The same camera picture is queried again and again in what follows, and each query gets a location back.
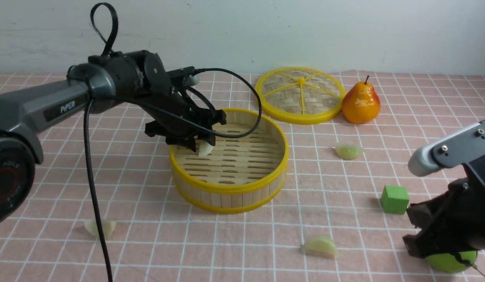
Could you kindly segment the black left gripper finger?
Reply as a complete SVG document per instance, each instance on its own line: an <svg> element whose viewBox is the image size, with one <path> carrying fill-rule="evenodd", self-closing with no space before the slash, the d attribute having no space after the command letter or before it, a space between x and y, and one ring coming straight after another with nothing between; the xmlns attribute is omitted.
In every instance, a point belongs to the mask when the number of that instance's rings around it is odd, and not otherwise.
<svg viewBox="0 0 485 282"><path fill-rule="evenodd" d="M210 146L216 146L216 135L211 133L200 133L199 140L208 143Z"/></svg>
<svg viewBox="0 0 485 282"><path fill-rule="evenodd" d="M197 152L197 143L194 136L166 136L166 144L169 146L181 146L193 152Z"/></svg>

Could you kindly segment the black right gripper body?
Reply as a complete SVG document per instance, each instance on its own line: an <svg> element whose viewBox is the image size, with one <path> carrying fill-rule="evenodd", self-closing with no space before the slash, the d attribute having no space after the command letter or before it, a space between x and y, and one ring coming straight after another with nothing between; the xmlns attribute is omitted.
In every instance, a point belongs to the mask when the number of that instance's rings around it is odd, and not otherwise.
<svg viewBox="0 0 485 282"><path fill-rule="evenodd" d="M403 237L411 257L485 250L485 184L457 179L444 194L410 204L406 213L419 229Z"/></svg>

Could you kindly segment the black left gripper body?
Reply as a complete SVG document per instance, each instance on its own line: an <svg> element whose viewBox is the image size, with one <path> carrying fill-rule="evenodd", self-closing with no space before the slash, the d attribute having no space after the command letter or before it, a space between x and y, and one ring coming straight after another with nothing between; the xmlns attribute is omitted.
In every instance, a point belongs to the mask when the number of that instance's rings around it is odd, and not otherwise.
<svg viewBox="0 0 485 282"><path fill-rule="evenodd" d="M213 135L198 127L213 130L213 125L227 123L225 112L215 109L196 89L181 89L170 95L148 94L144 96L144 103L152 107L144 109L153 118L144 130L149 137L186 141L197 136L208 141Z"/></svg>

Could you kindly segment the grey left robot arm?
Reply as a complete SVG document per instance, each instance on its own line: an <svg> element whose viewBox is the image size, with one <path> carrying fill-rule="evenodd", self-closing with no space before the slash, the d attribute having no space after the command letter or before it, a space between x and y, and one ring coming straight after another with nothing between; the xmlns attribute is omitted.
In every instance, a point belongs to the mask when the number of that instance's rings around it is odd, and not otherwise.
<svg viewBox="0 0 485 282"><path fill-rule="evenodd" d="M26 199L43 163L37 134L85 110L101 114L125 99L149 105L150 137L163 136L168 145L193 149L197 140L215 145L215 136L202 131L226 124L223 110L198 107L187 91L195 84L194 67L166 71L160 57L149 51L90 56L69 69L67 78L0 94L0 223ZM112 99L93 96L110 95Z"/></svg>

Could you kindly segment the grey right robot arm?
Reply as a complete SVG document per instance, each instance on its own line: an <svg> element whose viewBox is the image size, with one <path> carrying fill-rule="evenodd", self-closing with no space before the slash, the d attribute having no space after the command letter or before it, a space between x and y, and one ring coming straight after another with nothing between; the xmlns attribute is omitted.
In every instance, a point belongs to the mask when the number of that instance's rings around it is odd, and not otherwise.
<svg viewBox="0 0 485 282"><path fill-rule="evenodd" d="M419 228L403 237L411 257L485 250L485 157L463 168L466 177L450 182L445 193L406 210Z"/></svg>

